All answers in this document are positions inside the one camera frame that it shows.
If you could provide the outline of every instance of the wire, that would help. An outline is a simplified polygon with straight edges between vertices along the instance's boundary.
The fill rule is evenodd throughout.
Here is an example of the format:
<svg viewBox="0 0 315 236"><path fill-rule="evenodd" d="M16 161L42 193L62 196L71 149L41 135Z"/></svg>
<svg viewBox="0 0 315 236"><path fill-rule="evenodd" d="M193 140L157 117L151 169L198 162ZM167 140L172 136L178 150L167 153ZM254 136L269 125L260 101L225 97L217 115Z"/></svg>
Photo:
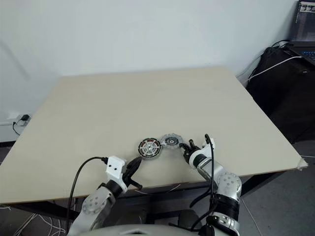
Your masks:
<svg viewBox="0 0 315 236"><path fill-rule="evenodd" d="M271 48L273 48L275 45L277 45L278 43L281 43L281 42L283 42L283 41L289 41L289 40L284 39L284 40L280 40L280 41L278 41L278 42L275 42L275 43L271 46ZM238 74L238 75L236 76L236 78L238 78L238 77L244 75L244 74L249 70L249 68L251 67L251 65L252 65L256 60L258 60L262 55L263 55L263 54L261 54L261 55L259 55L258 57L256 57L256 58L243 70L243 72L242 72L241 74Z"/></svg>
<svg viewBox="0 0 315 236"><path fill-rule="evenodd" d="M169 193L169 192L171 192L171 191L177 189L179 186L181 186L181 184L179 184L179 185L177 185L175 188L172 188L171 190L167 191L167 193Z"/></svg>
<svg viewBox="0 0 315 236"><path fill-rule="evenodd" d="M211 212L216 208L216 204L214 204L214 191L213 191L213 185L214 185L214 169L215 169L215 155L214 155L214 150L213 150L213 144L211 142L211 139L209 138L209 135L206 134L205 135L206 141L209 141L210 147L211 147L211 190L210 190L210 206L209 206L209 210L204 213L199 219L197 219L193 225L191 226L190 231L193 231L194 228L196 227L196 225L203 219L205 218L207 215L211 214Z"/></svg>
<svg viewBox="0 0 315 236"><path fill-rule="evenodd" d="M135 192L138 192L138 193L142 193L142 194L145 194L145 195L153 195L153 194L151 194L151 193L144 193L144 192L141 192L141 191L139 191L139 190L134 190Z"/></svg>
<svg viewBox="0 0 315 236"><path fill-rule="evenodd" d="M11 207L10 206L0 207L0 209L9 209L9 210L11 210Z"/></svg>
<svg viewBox="0 0 315 236"><path fill-rule="evenodd" d="M58 224L59 224L59 234L58 234L58 236L59 236L60 233L61 233L61 223L60 223L60 220L58 220Z"/></svg>
<svg viewBox="0 0 315 236"><path fill-rule="evenodd" d="M50 222L51 222L51 226L50 226L50 230L49 230L48 236L50 235L51 231L53 230L53 226L54 226L53 219L51 217L49 217L49 219L50 219Z"/></svg>
<svg viewBox="0 0 315 236"><path fill-rule="evenodd" d="M67 219L66 219L66 232L69 232L69 220L70 220L70 208L71 208L71 203L72 203L72 198L73 198L73 192L74 192L74 188L75 188L75 184L78 180L79 174L82 170L82 168L85 166L85 164L87 164L89 161L92 161L94 159L99 159L105 162L105 157L91 157L88 160L86 160L85 162L83 162L83 164L80 166L80 168L77 171L77 174L75 175L73 184L72 184L72 188L71 188L71 192L70 192L70 196L69 196L69 200L68 200L68 207L67 207Z"/></svg>
<svg viewBox="0 0 315 236"><path fill-rule="evenodd" d="M20 136L20 134L19 134L18 132L16 132L16 130L15 130L15 128L14 128L14 126L15 126L16 124L17 124L16 122L13 122L13 123L12 123L12 129L13 129L13 131L14 131L17 135Z"/></svg>
<svg viewBox="0 0 315 236"><path fill-rule="evenodd" d="M50 236L54 236L54 235L56 235L56 234L60 235L60 231L54 232L54 233L53 233L52 235L50 235Z"/></svg>
<svg viewBox="0 0 315 236"><path fill-rule="evenodd" d="M217 207L217 205L213 205L212 208L210 210L208 210L206 213L204 213L202 216L200 216L191 226L190 231L194 231L194 228L196 227L196 225L203 220L203 218L205 218L207 215L211 214L211 212Z"/></svg>
<svg viewBox="0 0 315 236"><path fill-rule="evenodd" d="M52 226L54 229L59 229L59 227L54 226L54 225L50 224L48 221L46 221L46 220L44 219L44 217L42 217L41 215L38 215L38 216L39 216L46 224Z"/></svg>
<svg viewBox="0 0 315 236"><path fill-rule="evenodd" d="M242 199L242 202L243 202L243 204L244 204L244 206L245 206L246 210L247 210L247 211L248 211L248 213L250 214L250 216L251 216L251 218L252 218L252 220L253 220L254 224L256 225L256 228L257 228L257 230L258 230L258 232L259 232L260 236L262 236L262 233L261 233L261 231L260 231L260 229L259 229L259 227L258 227L258 225L257 225L257 223L256 223L256 221L255 221L255 219L254 219L254 217L252 216L252 214L251 214L250 210L249 210L249 209L248 209L248 207L246 206L246 204L245 204L245 202L244 202L244 199Z"/></svg>
<svg viewBox="0 0 315 236"><path fill-rule="evenodd" d="M256 58L244 69L244 71L243 71L241 74L238 74L238 75L236 76L236 78L238 78L238 77L244 75L244 74L248 71L248 69L251 67L251 65L252 65L255 61L257 61L262 55L263 55L263 54L261 54L261 55L259 55L258 57L256 57Z"/></svg>
<svg viewBox="0 0 315 236"><path fill-rule="evenodd" d="M290 40L284 39L284 40L280 40L280 41L278 41L278 42L275 42L275 43L271 46L271 48L273 48L276 44L281 43L281 42L283 42L283 41L289 42Z"/></svg>
<svg viewBox="0 0 315 236"><path fill-rule="evenodd" d="M266 57L266 62L265 62L265 65L266 65L266 63L267 63L267 59L269 58L269 57L271 57L271 55L273 54L273 53L275 53L275 52L277 52L279 49L281 49L281 48L284 48L286 45L288 45L290 42L288 42L288 43L285 43L285 44L283 44L283 45L281 45L281 46L279 46L278 48L276 48L275 50L273 50L273 51L271 51L270 50L270 53L267 55L267 57Z"/></svg>
<svg viewBox="0 0 315 236"><path fill-rule="evenodd" d="M163 192L163 193L145 193L145 192L141 192L139 190L134 190L135 192L138 192L138 193L142 193L144 195L158 195L158 194L164 194L164 193L169 193L173 190L175 190L176 188L178 188L179 186L181 186L181 184L178 184L175 188L172 188L171 190L168 190L167 192Z"/></svg>
<svg viewBox="0 0 315 236"><path fill-rule="evenodd" d="M38 215L33 213L32 215L30 215L26 221L24 221L24 223L15 231L15 233L13 234L13 236L19 236L22 232L22 230L33 220L37 217Z"/></svg>
<svg viewBox="0 0 315 236"><path fill-rule="evenodd" d="M315 156L305 156L305 155L301 155L303 157L312 157L312 158L315 158Z"/></svg>
<svg viewBox="0 0 315 236"><path fill-rule="evenodd" d="M192 208L197 202L201 201L202 199L204 199L205 197L209 196L211 194L211 186L209 185L208 189L206 192L204 192L203 194L201 194L200 196L196 197L189 205L190 208Z"/></svg>
<svg viewBox="0 0 315 236"><path fill-rule="evenodd" d="M249 80L251 80L252 78L256 77L257 75L260 75L260 74L262 74L262 73L264 73L264 72L266 72L266 71L268 71L268 70L270 70L270 69L272 69L272 68L274 68L274 67L276 67L276 66L278 66L278 65L280 65L280 64L282 64L282 63L285 63L285 62L288 61L288 60L292 60L292 59L294 59L294 58L302 58L302 57L291 57L291 58L288 58L288 59L286 59L286 60L283 60L283 61L279 62L278 64L275 64L275 65L269 67L268 69L263 70L263 71L259 72L258 74L255 74L255 75L251 76L251 77L250 77L248 80L246 80L246 81L249 81Z"/></svg>

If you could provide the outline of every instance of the keyboard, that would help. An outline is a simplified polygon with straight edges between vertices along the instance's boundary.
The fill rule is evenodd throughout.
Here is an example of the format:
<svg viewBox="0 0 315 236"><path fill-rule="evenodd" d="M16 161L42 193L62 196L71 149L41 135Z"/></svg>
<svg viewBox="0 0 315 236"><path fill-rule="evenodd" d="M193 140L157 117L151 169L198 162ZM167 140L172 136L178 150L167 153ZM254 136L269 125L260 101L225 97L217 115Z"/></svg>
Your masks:
<svg viewBox="0 0 315 236"><path fill-rule="evenodd" d="M315 51L304 51L302 54L315 61Z"/></svg>

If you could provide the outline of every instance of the gear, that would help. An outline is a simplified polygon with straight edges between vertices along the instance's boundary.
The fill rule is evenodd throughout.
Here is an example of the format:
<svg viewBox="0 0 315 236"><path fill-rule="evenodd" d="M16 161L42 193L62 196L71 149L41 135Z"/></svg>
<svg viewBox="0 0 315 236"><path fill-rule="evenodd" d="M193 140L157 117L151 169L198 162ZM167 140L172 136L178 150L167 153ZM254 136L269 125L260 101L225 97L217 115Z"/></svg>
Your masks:
<svg viewBox="0 0 315 236"><path fill-rule="evenodd" d="M182 137L177 134L165 134L161 138L161 145L167 149L177 149L179 148L179 144L182 142Z"/></svg>
<svg viewBox="0 0 315 236"><path fill-rule="evenodd" d="M161 143L154 138L144 139L138 147L138 152L145 160L152 160L158 156L161 151Z"/></svg>

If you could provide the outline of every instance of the gray floor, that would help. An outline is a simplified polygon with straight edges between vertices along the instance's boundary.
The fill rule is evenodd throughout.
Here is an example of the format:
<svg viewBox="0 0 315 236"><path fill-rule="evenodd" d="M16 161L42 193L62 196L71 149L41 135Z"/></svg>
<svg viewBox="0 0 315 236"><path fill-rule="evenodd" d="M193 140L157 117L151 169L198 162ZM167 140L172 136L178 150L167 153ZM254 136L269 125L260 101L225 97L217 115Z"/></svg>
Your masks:
<svg viewBox="0 0 315 236"><path fill-rule="evenodd" d="M294 145L301 155L315 156L315 141ZM0 162L9 149L0 148ZM309 167L303 171L289 171L269 184L246 196L243 200L252 214L260 232L264 236L315 235L315 158L305 157ZM188 208L190 198L164 201L152 204L156 212ZM205 212L209 200L199 202L194 210L198 215ZM116 206L115 212L132 211L134 207ZM239 222L242 236L259 236L260 233L243 203L240 206ZM0 235L10 236L30 216L30 213L17 209L0 209ZM175 218L159 220L157 224L176 223ZM50 226L39 217L35 218L24 230L23 236L48 235Z"/></svg>

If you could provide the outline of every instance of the white wall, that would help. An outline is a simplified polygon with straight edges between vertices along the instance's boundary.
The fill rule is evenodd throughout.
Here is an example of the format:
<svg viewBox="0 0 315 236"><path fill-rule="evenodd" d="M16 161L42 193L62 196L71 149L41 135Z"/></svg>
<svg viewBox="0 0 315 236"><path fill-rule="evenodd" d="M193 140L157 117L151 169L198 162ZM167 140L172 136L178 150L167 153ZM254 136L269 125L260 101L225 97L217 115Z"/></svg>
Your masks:
<svg viewBox="0 0 315 236"><path fill-rule="evenodd" d="M0 0L0 122L62 75L226 65L284 39L294 0ZM15 140L0 126L0 142Z"/></svg>

